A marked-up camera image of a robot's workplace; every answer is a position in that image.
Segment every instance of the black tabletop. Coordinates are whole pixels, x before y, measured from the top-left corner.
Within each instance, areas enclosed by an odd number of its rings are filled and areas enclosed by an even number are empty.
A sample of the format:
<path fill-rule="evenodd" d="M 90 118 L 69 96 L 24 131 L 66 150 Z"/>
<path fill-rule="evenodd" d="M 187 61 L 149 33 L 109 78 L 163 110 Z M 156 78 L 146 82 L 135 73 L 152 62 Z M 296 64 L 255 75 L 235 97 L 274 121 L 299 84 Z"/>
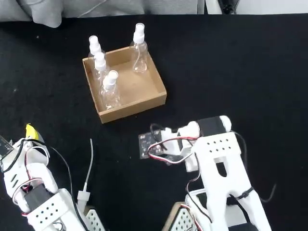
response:
<path fill-rule="evenodd" d="M 81 59 L 88 37 L 106 51 L 130 44 L 146 25 L 149 52 L 167 89 L 166 105 L 102 125 Z M 138 135 L 153 122 L 177 128 L 228 115 L 247 142 L 249 178 L 273 230 L 295 230 L 308 217 L 308 15 L 119 16 L 64 19 L 58 29 L 0 24 L 0 133 L 14 141 L 26 123 L 67 159 L 75 194 L 89 180 L 90 205 L 112 231 L 160 230 L 196 172 L 140 160 Z M 65 165 L 51 154 L 59 187 Z M 201 187 L 196 183 L 192 189 Z M 0 187 L 2 231 L 31 230 Z"/>

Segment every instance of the clear plastic bottle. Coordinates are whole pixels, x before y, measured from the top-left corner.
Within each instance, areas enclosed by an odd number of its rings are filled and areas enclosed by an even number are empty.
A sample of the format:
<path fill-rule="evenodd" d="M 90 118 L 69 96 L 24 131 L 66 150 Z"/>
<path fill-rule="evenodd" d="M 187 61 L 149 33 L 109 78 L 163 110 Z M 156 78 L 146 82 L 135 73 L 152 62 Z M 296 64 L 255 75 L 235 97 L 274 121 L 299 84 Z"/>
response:
<path fill-rule="evenodd" d="M 102 52 L 97 52 L 94 56 L 95 81 L 100 88 L 103 85 L 103 80 L 109 72 L 109 67 L 106 64 L 105 55 Z"/>
<path fill-rule="evenodd" d="M 102 50 L 100 43 L 98 42 L 98 38 L 95 35 L 92 35 L 89 37 L 89 43 L 90 43 L 90 52 L 88 57 L 94 57 L 97 52 L 105 52 Z"/>
<path fill-rule="evenodd" d="M 110 71 L 103 81 L 101 95 L 106 110 L 121 106 L 120 94 L 116 84 L 117 78 L 118 73 L 116 71 Z"/>
<path fill-rule="evenodd" d="M 144 73 L 147 70 L 148 57 L 148 46 L 144 41 L 144 24 L 136 24 L 134 38 L 130 47 L 133 49 L 131 58 L 133 71 L 136 73 Z"/>

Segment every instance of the hole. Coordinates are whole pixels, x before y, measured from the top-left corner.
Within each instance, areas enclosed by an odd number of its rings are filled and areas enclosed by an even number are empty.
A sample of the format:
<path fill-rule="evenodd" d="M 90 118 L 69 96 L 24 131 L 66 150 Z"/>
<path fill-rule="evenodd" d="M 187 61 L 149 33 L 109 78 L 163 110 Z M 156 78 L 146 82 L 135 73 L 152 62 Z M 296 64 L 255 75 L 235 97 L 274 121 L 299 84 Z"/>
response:
<path fill-rule="evenodd" d="M 13 182 L 13 180 L 16 178 L 16 176 L 17 176 L 17 174 L 15 174 L 15 175 L 13 176 L 13 178 L 11 179 L 11 182 Z"/>
<path fill-rule="evenodd" d="M 15 181 L 15 183 L 13 184 L 13 188 L 16 186 L 17 182 L 18 182 L 18 180 L 17 180 L 17 181 Z"/>
<path fill-rule="evenodd" d="M 227 170 L 226 170 L 226 167 L 225 167 L 224 162 L 218 162 L 218 163 L 216 163 L 216 167 L 217 167 L 218 173 L 219 173 L 222 177 L 226 177 L 226 176 L 227 176 Z"/>

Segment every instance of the red wire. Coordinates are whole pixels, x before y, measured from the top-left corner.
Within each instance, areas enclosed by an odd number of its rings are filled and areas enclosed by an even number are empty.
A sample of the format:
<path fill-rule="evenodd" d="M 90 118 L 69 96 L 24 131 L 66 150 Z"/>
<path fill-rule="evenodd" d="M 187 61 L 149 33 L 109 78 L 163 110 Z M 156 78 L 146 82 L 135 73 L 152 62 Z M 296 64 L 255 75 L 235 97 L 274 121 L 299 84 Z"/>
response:
<path fill-rule="evenodd" d="M 28 153 L 28 151 L 26 151 L 26 154 L 25 154 L 25 168 L 26 168 L 26 172 L 27 172 L 28 178 L 29 178 L 29 180 L 30 180 L 30 179 L 31 179 L 31 176 L 30 176 L 29 170 L 28 170 L 28 168 L 27 168 L 27 153 Z M 30 184 L 28 184 L 27 186 L 25 186 L 23 189 L 24 189 L 26 192 L 28 192 L 29 187 L 30 187 Z"/>
<path fill-rule="evenodd" d="M 164 161 L 164 162 L 169 162 L 167 159 L 163 158 L 163 157 L 159 157 L 157 155 L 153 155 L 153 154 L 150 154 L 150 150 L 152 148 L 154 148 L 155 146 L 157 145 L 160 145 L 162 143 L 165 143 L 167 141 L 174 141 L 174 140 L 190 140 L 190 141 L 195 141 L 197 140 L 198 138 L 195 138 L 195 137 L 190 137 L 190 136 L 177 136 L 177 137 L 174 137 L 174 138 L 170 138 L 170 139 L 167 139 L 167 140 L 164 140 L 164 141 L 160 141 L 160 142 L 157 142 L 155 144 L 152 144 L 150 145 L 150 147 L 148 148 L 148 151 L 147 151 L 147 154 L 150 158 L 152 159 L 155 159 L 155 160 L 161 160 L 161 161 Z"/>

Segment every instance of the black strap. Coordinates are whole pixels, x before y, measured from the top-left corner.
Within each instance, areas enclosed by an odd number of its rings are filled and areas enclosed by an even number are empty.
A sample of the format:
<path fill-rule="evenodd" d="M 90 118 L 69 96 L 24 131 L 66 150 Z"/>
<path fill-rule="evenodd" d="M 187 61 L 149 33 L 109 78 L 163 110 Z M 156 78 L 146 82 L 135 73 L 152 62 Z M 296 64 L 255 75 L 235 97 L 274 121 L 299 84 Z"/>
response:
<path fill-rule="evenodd" d="M 250 189 L 246 190 L 245 192 L 242 193 L 242 195 L 236 197 L 237 200 L 241 200 L 242 198 L 246 198 L 249 196 L 250 192 L 254 190 L 254 188 L 251 186 Z"/>

